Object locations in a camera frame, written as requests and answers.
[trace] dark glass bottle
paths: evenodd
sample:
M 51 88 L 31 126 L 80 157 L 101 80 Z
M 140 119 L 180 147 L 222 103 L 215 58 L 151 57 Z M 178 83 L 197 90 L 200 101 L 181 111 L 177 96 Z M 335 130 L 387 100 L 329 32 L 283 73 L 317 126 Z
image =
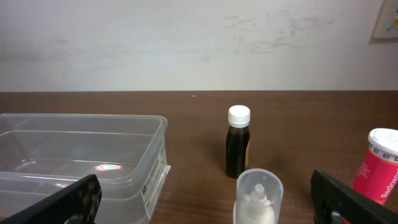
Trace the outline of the dark glass bottle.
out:
M 233 106 L 228 113 L 229 128 L 226 136 L 225 165 L 231 178 L 238 178 L 248 168 L 250 110 L 245 106 Z

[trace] red label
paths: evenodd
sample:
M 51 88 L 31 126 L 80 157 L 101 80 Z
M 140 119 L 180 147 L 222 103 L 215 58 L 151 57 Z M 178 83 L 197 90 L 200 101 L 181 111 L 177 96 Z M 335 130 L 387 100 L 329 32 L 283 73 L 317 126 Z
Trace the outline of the red label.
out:
M 353 188 L 377 203 L 384 204 L 398 182 L 394 156 L 369 148 L 356 174 Z

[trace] plastic container lid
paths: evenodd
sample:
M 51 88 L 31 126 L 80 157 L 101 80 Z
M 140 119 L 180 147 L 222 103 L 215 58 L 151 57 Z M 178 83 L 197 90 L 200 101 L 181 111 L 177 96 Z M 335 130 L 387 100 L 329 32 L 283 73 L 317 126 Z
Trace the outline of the plastic container lid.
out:
M 376 148 L 398 156 L 398 131 L 387 128 L 376 128 L 369 133 L 369 142 Z
M 229 125 L 235 128 L 243 128 L 249 125 L 250 109 L 247 106 L 235 105 L 228 110 Z

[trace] wooden table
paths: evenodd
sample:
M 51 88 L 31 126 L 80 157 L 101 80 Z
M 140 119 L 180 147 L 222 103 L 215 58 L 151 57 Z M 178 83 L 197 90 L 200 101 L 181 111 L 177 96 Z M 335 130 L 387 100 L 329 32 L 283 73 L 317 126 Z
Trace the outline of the wooden table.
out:
M 0 113 L 156 114 L 169 121 L 172 166 L 151 223 L 232 223 L 236 180 L 224 171 L 228 108 L 251 109 L 249 168 L 284 185 L 279 223 L 312 223 L 310 177 L 350 184 L 373 128 L 398 129 L 398 91 L 0 93 Z M 386 206 L 398 212 L 398 190 Z

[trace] clear plastic cup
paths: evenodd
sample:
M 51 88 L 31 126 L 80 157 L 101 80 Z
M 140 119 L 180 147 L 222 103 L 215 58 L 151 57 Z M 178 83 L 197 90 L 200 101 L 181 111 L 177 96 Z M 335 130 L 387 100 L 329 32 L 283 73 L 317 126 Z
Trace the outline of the clear plastic cup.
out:
M 243 172 L 236 183 L 234 223 L 278 223 L 283 194 L 282 182 L 273 173 L 264 169 Z

